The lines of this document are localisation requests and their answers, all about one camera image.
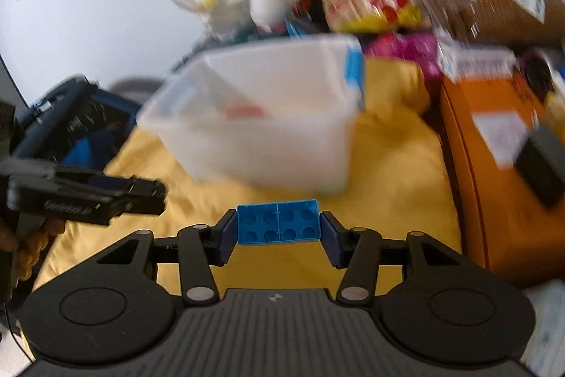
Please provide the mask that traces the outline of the blue hollow building block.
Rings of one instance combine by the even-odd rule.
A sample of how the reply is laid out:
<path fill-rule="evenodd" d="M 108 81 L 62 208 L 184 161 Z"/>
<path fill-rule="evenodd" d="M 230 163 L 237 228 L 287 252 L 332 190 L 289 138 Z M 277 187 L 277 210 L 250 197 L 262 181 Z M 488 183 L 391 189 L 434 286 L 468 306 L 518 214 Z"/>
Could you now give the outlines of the blue hollow building block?
<path fill-rule="evenodd" d="M 240 245 L 298 243 L 321 238 L 316 200 L 240 205 L 237 214 Z"/>

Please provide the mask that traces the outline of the white plastic bin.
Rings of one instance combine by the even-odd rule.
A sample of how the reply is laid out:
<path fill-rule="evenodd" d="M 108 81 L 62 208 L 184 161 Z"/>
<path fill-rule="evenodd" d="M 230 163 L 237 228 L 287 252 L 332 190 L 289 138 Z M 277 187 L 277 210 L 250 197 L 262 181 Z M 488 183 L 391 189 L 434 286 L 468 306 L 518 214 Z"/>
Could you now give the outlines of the white plastic bin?
<path fill-rule="evenodd" d="M 152 132 L 191 178 L 334 193 L 350 176 L 365 61 L 347 34 L 208 51 L 144 104 Z"/>

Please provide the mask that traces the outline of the orange cardboard box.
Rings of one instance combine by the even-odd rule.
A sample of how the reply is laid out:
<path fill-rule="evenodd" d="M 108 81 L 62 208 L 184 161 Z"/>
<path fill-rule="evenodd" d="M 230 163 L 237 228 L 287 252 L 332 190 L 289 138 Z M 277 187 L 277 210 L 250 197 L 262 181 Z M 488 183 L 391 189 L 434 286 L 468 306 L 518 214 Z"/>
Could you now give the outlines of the orange cardboard box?
<path fill-rule="evenodd" d="M 545 115 L 520 77 L 442 83 L 440 112 L 459 186 L 464 252 L 526 288 L 564 276 L 564 207 L 547 210 L 512 167 L 496 165 L 473 117 L 509 111 L 526 126 Z"/>

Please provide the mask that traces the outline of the small black box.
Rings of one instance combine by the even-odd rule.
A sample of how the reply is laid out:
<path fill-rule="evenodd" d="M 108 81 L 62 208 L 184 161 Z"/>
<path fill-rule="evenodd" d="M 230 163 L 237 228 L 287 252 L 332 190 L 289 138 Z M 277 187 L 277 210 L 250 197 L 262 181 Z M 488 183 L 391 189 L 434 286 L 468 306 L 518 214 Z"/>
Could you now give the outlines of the small black box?
<path fill-rule="evenodd" d="M 514 161 L 514 169 L 545 208 L 554 208 L 564 197 L 564 145 L 544 124 L 530 131 Z"/>

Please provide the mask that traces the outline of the white carton box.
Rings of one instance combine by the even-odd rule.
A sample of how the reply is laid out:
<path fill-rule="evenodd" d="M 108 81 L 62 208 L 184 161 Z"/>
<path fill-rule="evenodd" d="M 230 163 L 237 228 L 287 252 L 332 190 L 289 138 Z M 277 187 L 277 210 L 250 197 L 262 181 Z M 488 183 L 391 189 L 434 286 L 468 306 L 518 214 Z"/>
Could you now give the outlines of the white carton box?
<path fill-rule="evenodd" d="M 453 83 L 459 83 L 464 80 L 511 78 L 516 56 L 505 47 L 440 41 L 438 61 L 444 75 Z"/>

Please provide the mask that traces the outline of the white plastic bag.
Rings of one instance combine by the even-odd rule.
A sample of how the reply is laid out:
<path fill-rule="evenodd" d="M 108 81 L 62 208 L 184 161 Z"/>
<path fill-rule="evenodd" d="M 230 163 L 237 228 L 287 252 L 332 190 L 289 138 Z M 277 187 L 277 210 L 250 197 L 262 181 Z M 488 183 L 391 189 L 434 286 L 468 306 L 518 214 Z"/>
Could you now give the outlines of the white plastic bag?
<path fill-rule="evenodd" d="M 253 24 L 251 0 L 171 0 L 178 8 L 197 15 L 204 34 L 216 38 L 235 35 Z"/>

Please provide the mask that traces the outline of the magenta plastic bag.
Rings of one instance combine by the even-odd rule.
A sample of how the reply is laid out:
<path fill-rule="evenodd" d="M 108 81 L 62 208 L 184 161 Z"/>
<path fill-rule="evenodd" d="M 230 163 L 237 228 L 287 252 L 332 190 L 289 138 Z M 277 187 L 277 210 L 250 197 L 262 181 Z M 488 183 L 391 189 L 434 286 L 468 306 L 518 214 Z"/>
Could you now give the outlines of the magenta plastic bag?
<path fill-rule="evenodd" d="M 381 34 L 364 48 L 366 57 L 397 58 L 414 62 L 426 78 L 441 76 L 437 38 L 426 31 L 411 34 Z"/>

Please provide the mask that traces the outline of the white bowl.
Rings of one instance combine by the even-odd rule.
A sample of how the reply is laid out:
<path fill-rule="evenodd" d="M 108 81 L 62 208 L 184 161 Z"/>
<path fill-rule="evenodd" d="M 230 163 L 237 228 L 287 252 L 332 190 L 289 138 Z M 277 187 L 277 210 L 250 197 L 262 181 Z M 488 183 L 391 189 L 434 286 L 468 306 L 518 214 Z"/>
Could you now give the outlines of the white bowl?
<path fill-rule="evenodd" d="M 250 16 L 254 24 L 272 31 L 284 24 L 284 15 L 294 0 L 250 0 Z"/>

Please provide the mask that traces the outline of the brown dotted bag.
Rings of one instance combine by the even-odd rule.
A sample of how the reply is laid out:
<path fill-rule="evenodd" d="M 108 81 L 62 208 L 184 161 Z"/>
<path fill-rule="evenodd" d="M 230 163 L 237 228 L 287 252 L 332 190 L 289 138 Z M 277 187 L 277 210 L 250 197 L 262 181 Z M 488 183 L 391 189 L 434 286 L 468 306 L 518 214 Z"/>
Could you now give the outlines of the brown dotted bag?
<path fill-rule="evenodd" d="M 563 0 L 423 0 L 435 27 L 452 39 L 510 48 L 561 45 Z"/>

